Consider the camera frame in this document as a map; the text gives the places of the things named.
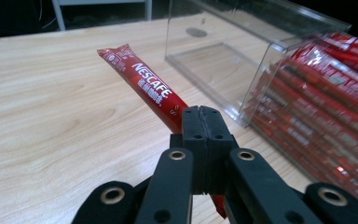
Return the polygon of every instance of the gripper screw hole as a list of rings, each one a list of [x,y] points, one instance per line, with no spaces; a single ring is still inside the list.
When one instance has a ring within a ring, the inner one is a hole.
[[[106,193],[105,197],[106,197],[106,199],[112,200],[112,199],[115,199],[116,197],[118,197],[118,195],[119,195],[118,190],[111,190]]]
[[[171,219],[171,214],[167,210],[159,210],[155,213],[154,219],[157,223],[165,223]]]
[[[334,189],[320,188],[318,189],[318,194],[325,202],[331,203],[334,206],[345,206],[348,204],[347,198]]]
[[[174,161],[179,161],[184,159],[186,157],[186,154],[182,151],[173,151],[170,153],[169,157]]]
[[[304,218],[297,212],[288,211],[288,212],[286,212],[286,214],[284,216],[290,223],[293,223],[293,224],[303,224],[304,223]]]
[[[103,191],[101,194],[101,201],[105,204],[119,203],[125,196],[124,189],[114,187]]]
[[[238,157],[244,161],[252,161],[255,158],[255,155],[250,152],[240,151]]]

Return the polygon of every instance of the red stick packet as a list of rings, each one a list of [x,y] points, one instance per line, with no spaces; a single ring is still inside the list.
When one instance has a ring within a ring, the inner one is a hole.
[[[342,51],[340,49],[334,48],[323,48],[323,51],[333,58],[340,60],[342,63],[345,63],[348,67],[358,72],[358,54]]]
[[[257,128],[261,129],[261,131],[267,135],[268,138],[274,142],[274,144],[284,149],[283,154],[288,154],[291,158],[294,159],[295,162],[298,162],[299,167],[304,167],[307,173],[320,181],[331,182],[331,179],[329,179],[326,175],[324,175],[324,173],[321,172],[321,170],[318,169],[317,164],[310,161],[308,157],[303,156],[299,150],[300,148],[291,144],[289,141],[287,141],[282,133],[272,128],[270,126],[269,120],[266,120],[256,113],[252,118],[252,123],[255,124]]]
[[[286,58],[285,63],[298,77],[358,113],[358,73],[348,66],[323,53],[315,45],[299,49],[292,59]]]
[[[310,83],[290,73],[290,67],[284,65],[278,69],[276,76],[322,110],[358,132],[357,113],[349,110],[344,104],[334,100],[322,91],[318,91],[317,88]]]
[[[279,79],[274,78],[272,80],[270,89],[278,94],[278,97],[283,98],[288,106],[293,108],[293,112],[308,118],[309,123],[319,133],[330,135],[358,158],[358,133],[349,130],[335,118],[324,113]]]
[[[342,32],[334,32],[327,35],[326,40],[332,45],[332,48],[343,49],[358,54],[358,37],[345,34]]]
[[[130,45],[98,49],[98,54],[126,80],[173,133],[182,132],[182,112],[188,105],[136,56]]]
[[[340,151],[335,148],[329,141],[324,138],[324,135],[315,132],[309,125],[307,125],[301,117],[290,113],[284,106],[278,104],[273,98],[267,95],[263,97],[262,104],[268,111],[266,117],[270,120],[275,120],[275,123],[280,124],[279,129],[281,132],[285,132],[288,135],[292,135],[300,144],[302,149],[307,151],[307,154],[317,154],[314,158],[317,162],[322,158],[327,160],[324,166],[333,166],[332,173],[335,173],[338,177],[336,182],[344,180],[346,177],[348,185],[353,185],[358,194],[358,167],[348,160],[345,156],[340,154]]]

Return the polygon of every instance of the stack of red coffee sachets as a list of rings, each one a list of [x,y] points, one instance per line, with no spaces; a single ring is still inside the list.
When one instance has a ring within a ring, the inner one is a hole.
[[[272,64],[246,108],[319,181],[358,198],[358,37],[332,33]]]

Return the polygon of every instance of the light wood grain surface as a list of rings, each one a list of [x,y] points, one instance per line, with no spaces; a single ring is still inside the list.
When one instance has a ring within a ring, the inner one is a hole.
[[[166,30],[161,20],[0,38],[0,223],[70,223],[95,188],[112,180],[137,185],[168,148],[168,128],[97,49],[129,43],[189,105],[218,108],[165,62]],[[223,116],[241,147],[304,190],[305,176]],[[227,220],[208,196],[195,196],[193,223]]]

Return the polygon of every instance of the circular hole in acrylic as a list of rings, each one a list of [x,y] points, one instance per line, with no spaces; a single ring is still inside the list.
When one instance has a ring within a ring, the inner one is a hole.
[[[208,33],[206,31],[203,31],[201,29],[194,28],[194,27],[187,28],[186,33],[193,37],[205,37],[208,35]]]

